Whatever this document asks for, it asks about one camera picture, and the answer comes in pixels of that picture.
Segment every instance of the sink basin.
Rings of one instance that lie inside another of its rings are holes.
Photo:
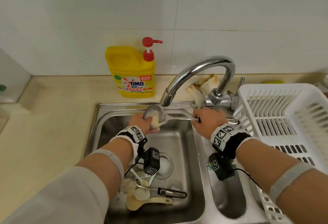
[[[165,111],[172,116],[190,117],[194,110],[191,103],[172,103]],[[151,104],[155,103],[99,104],[86,156],[108,143],[120,130],[127,127],[133,114],[143,113]],[[145,204],[133,212],[125,206],[126,194],[117,193],[108,210],[111,223],[267,222],[264,211],[254,200],[247,176],[236,172],[236,176],[222,182],[207,166],[208,157],[215,150],[209,140],[193,129],[190,121],[171,120],[158,133],[147,135],[147,139],[145,149],[155,147],[159,152],[168,154],[174,165],[170,176],[165,179],[155,178],[152,187],[174,187],[187,192],[188,196],[185,199],[174,198],[172,205]],[[128,173],[127,177],[133,177],[132,173]]]

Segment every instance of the person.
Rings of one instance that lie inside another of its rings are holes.
[[[220,127],[228,131],[233,129],[226,128],[223,112],[196,109],[193,117],[202,120],[201,123],[192,121],[196,131],[211,141],[220,136],[216,133],[222,130]],[[139,132],[138,136],[148,135],[156,132],[150,129],[151,121],[151,117],[144,120],[142,114],[135,114],[129,126],[136,127],[133,129]],[[3,223],[104,223],[109,202],[120,187],[122,173],[136,156],[138,143],[127,131],[129,129],[121,131],[98,153],[90,154],[58,176]],[[236,157],[295,224],[327,223],[328,176],[245,132],[240,133],[247,138],[231,138],[222,142],[224,148],[220,144],[217,150],[228,158]]]

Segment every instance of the person's left arm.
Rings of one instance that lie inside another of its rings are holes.
[[[152,119],[134,115],[129,126],[138,126],[144,135]],[[114,153],[124,171],[133,158],[133,146],[128,139],[114,138],[101,147]],[[117,165],[106,155],[92,153],[64,172],[35,196],[16,209],[3,223],[103,223],[109,201],[121,184]]]

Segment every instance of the countertop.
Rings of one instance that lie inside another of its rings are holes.
[[[174,101],[191,100],[185,88]],[[283,80],[315,83],[321,74],[236,75],[245,83]],[[0,222],[24,201],[76,164],[85,153],[96,105],[99,103],[158,102],[173,75],[156,76],[152,98],[123,98],[111,76],[35,76],[16,104],[0,104]]]

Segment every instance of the white plastic dish rack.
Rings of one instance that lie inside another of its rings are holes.
[[[252,136],[328,174],[328,99],[319,89],[310,84],[246,84],[238,93],[234,117]],[[271,223],[292,223],[257,189]]]

